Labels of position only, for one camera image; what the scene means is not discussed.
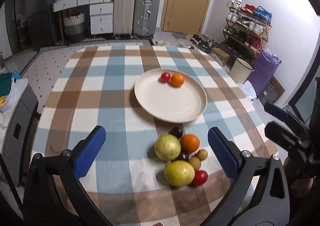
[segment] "suitcase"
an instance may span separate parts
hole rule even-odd
[[[113,34],[131,35],[134,0],[113,1]]]
[[[136,0],[134,4],[133,38],[153,38],[156,32],[160,0]]]

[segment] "ceramic plate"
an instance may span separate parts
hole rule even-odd
[[[179,88],[170,82],[162,83],[162,73],[171,75],[177,71],[171,69],[152,69],[145,72],[136,82],[134,92],[140,105],[152,116],[174,123],[185,123],[198,118],[207,107],[207,95],[202,86],[184,75],[185,82]]]

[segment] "black handle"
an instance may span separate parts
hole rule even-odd
[[[16,127],[14,128],[13,136],[18,139],[21,131],[21,125],[19,123],[16,124]]]

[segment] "white sneaker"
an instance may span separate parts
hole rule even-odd
[[[240,16],[239,13],[234,13],[233,16],[232,16],[232,18],[231,18],[231,22],[236,23],[237,20],[240,19],[240,17],[241,17],[241,16]]]
[[[233,16],[233,14],[234,14],[234,13],[230,11],[230,12],[228,13],[227,17],[226,17],[226,20],[231,21],[231,18],[232,18],[232,16]]]
[[[227,3],[227,7],[232,7],[232,4],[234,3],[234,0],[229,0]]]
[[[262,35],[265,32],[266,28],[264,26],[261,26],[259,24],[256,24],[253,28],[253,32],[257,35]]]
[[[242,6],[242,0],[236,0],[235,2],[233,2],[232,7],[235,9],[239,9]]]
[[[255,26],[255,25],[256,25],[256,23],[255,23],[255,22],[250,21],[250,23],[249,23],[249,27],[248,27],[248,30],[252,31],[252,30],[254,29],[254,26]]]

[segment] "plaid tablecloth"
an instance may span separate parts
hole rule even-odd
[[[163,175],[165,163],[154,154],[157,138],[177,124],[154,119],[135,98],[135,81],[153,68],[185,72],[205,89],[208,106],[204,114],[191,123],[178,124],[185,133],[197,135],[200,147],[209,153],[201,167],[209,179],[202,186],[170,187]],[[97,124],[106,129],[106,142],[80,181],[114,225],[203,222],[230,187],[208,145],[211,127],[217,126],[240,150],[260,157],[277,152],[234,81],[209,55],[197,50],[129,45],[87,47],[75,53],[44,108],[33,154],[52,156],[73,149]],[[56,181],[62,191],[61,182]],[[66,196],[61,196],[74,211]]]

